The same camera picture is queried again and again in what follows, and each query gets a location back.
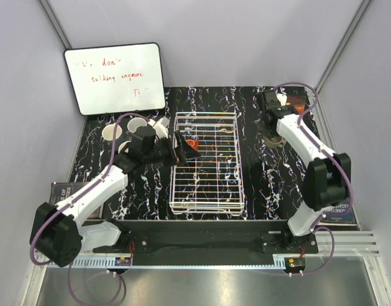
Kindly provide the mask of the orange red mug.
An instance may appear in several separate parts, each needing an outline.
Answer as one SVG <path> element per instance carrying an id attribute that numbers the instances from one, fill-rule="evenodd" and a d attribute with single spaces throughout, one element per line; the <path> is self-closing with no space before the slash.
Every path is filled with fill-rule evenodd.
<path id="1" fill-rule="evenodd" d="M 193 140 L 193 139 L 189 139 L 187 140 L 187 143 L 195 150 L 195 151 L 198 151 L 199 148 L 199 140 Z"/>

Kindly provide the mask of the beige mug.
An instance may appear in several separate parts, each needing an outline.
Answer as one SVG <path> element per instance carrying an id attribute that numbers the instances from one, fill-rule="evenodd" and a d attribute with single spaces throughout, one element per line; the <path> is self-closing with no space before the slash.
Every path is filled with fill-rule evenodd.
<path id="1" fill-rule="evenodd" d="M 273 137 L 265 137 L 264 143 L 267 148 L 275 149 L 275 148 L 283 148 L 286 144 L 286 140 L 281 136 L 273 136 Z"/>

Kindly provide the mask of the pink mug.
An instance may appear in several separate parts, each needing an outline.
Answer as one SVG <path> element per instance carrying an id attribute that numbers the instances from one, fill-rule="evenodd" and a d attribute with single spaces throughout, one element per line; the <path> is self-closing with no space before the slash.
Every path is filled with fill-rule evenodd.
<path id="1" fill-rule="evenodd" d="M 127 123 L 127 130 L 129 133 L 134 134 L 139 128 L 146 127 L 148 125 L 148 122 L 140 117 L 132 118 Z"/>

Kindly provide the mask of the light blue faceted mug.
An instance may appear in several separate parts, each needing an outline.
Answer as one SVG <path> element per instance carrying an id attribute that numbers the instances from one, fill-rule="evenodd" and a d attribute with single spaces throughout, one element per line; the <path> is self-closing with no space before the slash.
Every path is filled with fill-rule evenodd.
<path id="1" fill-rule="evenodd" d="M 129 151 L 130 144 L 131 144 L 131 141 L 126 141 L 126 142 L 122 143 L 118 148 L 118 154 L 124 154 L 124 153 L 127 154 Z"/>

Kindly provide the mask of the grey blue faceted mug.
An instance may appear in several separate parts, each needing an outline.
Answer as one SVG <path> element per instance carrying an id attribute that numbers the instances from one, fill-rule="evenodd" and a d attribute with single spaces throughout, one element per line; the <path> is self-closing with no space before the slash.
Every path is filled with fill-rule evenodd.
<path id="1" fill-rule="evenodd" d="M 107 150 L 111 150 L 111 148 L 113 146 L 114 130 L 116 130 L 115 151 L 117 151 L 120 144 L 124 142 L 123 130 L 120 126 L 117 126 L 116 124 L 108 124 L 102 130 L 102 140 L 104 143 L 104 148 Z"/>

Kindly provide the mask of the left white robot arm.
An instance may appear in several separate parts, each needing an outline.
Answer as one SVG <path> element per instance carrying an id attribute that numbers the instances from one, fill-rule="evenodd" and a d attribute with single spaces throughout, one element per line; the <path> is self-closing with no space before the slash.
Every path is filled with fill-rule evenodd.
<path id="1" fill-rule="evenodd" d="M 86 225 L 91 213 L 125 189 L 146 165 L 172 167 L 200 156 L 179 131 L 170 138 L 158 135 L 151 126 L 137 128 L 132 140 L 119 153 L 112 153 L 109 165 L 95 179 L 65 200 L 55 205 L 44 202 L 36 209 L 29 241 L 31 261 L 40 265 L 35 251 L 59 267 L 71 264 L 85 251 L 125 251 L 131 246 L 130 229 L 111 219 Z"/>

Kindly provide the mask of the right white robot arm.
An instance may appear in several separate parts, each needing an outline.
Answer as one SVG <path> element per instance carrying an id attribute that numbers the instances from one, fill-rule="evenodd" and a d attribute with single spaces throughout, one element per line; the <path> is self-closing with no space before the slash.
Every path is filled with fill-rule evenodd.
<path id="1" fill-rule="evenodd" d="M 288 219 L 280 238 L 281 247 L 293 253 L 310 241 L 310 235 L 326 213 L 352 199 L 351 159 L 322 143 L 307 128 L 302 115 L 292 105 L 283 104 L 274 90 L 261 92 L 257 103 L 262 112 L 265 146 L 277 148 L 289 144 L 306 168 L 302 203 Z"/>

